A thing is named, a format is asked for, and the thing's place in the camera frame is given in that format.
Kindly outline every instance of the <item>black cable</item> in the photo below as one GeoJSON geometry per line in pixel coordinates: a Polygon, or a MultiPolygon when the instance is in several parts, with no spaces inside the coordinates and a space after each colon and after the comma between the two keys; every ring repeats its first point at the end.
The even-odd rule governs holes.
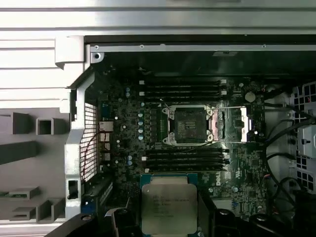
{"type": "MultiPolygon", "coordinates": [[[[283,186],[284,183],[287,182],[287,181],[289,181],[289,180],[294,180],[294,181],[300,186],[300,189],[301,189],[301,190],[304,190],[304,189],[305,189],[305,187],[304,187],[301,183],[299,183],[299,182],[297,181],[297,179],[292,178],[292,177],[285,177],[284,179],[282,179],[282,180],[280,181],[280,185],[283,186]]],[[[279,188],[279,186],[278,186],[278,188],[277,188],[275,194],[271,197],[271,200],[274,200],[274,199],[278,198],[277,196],[279,195],[280,192],[281,192],[281,190],[280,190],[280,188],[279,188]]]]}
{"type": "Polygon", "coordinates": [[[194,151],[195,149],[198,149],[198,148],[200,148],[200,147],[204,147],[204,146],[206,146],[206,145],[208,145],[208,144],[211,144],[211,143],[212,143],[212,142],[206,142],[206,143],[204,143],[204,144],[202,144],[202,145],[199,145],[199,146],[197,146],[197,147],[194,147],[194,148],[192,148],[192,149],[185,150],[185,151],[182,151],[182,152],[178,152],[178,153],[175,153],[175,154],[181,154],[181,153],[186,153],[186,152],[194,151]]]}
{"type": "Polygon", "coordinates": [[[277,157],[277,156],[285,157],[285,158],[292,159],[292,160],[296,160],[295,156],[293,156],[293,155],[291,155],[289,153],[282,153],[282,152],[274,153],[274,154],[268,156],[267,160],[270,160],[271,158],[277,157]]]}
{"type": "Polygon", "coordinates": [[[294,112],[300,114],[301,116],[303,117],[307,117],[307,118],[315,118],[314,116],[310,115],[310,114],[307,114],[305,113],[304,111],[301,111],[299,109],[296,109],[295,107],[293,106],[290,106],[290,105],[283,105],[283,104],[271,104],[271,103],[265,103],[265,106],[267,107],[273,107],[273,108],[288,108],[288,109],[291,109],[293,110],[294,112]]]}
{"type": "Polygon", "coordinates": [[[272,173],[272,170],[269,166],[268,163],[268,158],[266,158],[265,160],[265,165],[267,167],[268,173],[270,174],[270,177],[272,178],[272,180],[275,182],[275,184],[280,188],[280,190],[285,194],[285,196],[288,198],[289,202],[295,206],[295,201],[294,199],[291,197],[291,195],[287,192],[287,190],[280,184],[280,182],[276,179],[276,177],[274,176],[274,174],[272,173]]]}
{"type": "Polygon", "coordinates": [[[83,170],[82,170],[83,176],[85,175],[86,156],[87,156],[87,152],[88,152],[88,150],[89,150],[90,143],[93,141],[93,139],[94,139],[97,135],[99,135],[99,134],[101,134],[101,133],[107,133],[107,132],[102,130],[102,131],[99,131],[99,132],[97,132],[96,134],[94,134],[93,137],[92,137],[92,138],[90,139],[90,141],[88,142],[87,147],[86,147],[86,149],[85,149],[85,151],[84,151],[84,155],[83,155],[83,161],[84,161],[84,163],[83,163],[83,170]]]}
{"type": "Polygon", "coordinates": [[[267,142],[265,143],[265,148],[267,148],[269,145],[271,145],[273,142],[275,142],[277,139],[279,139],[280,137],[284,136],[285,134],[297,129],[297,128],[300,128],[300,127],[303,127],[303,126],[307,126],[307,125],[310,125],[312,123],[315,122],[315,119],[314,118],[311,118],[311,119],[308,119],[308,120],[305,120],[303,122],[299,122],[293,126],[290,126],[288,128],[286,128],[285,130],[277,133],[273,138],[267,140],[267,142]]]}
{"type": "Polygon", "coordinates": [[[267,136],[267,139],[269,139],[269,138],[271,137],[273,131],[274,131],[281,123],[283,123],[283,122],[292,122],[292,125],[291,125],[291,126],[293,126],[293,124],[294,124],[294,120],[292,120],[292,119],[282,119],[282,120],[280,120],[280,121],[270,130],[270,132],[269,132],[269,134],[268,134],[268,136],[267,136]]]}

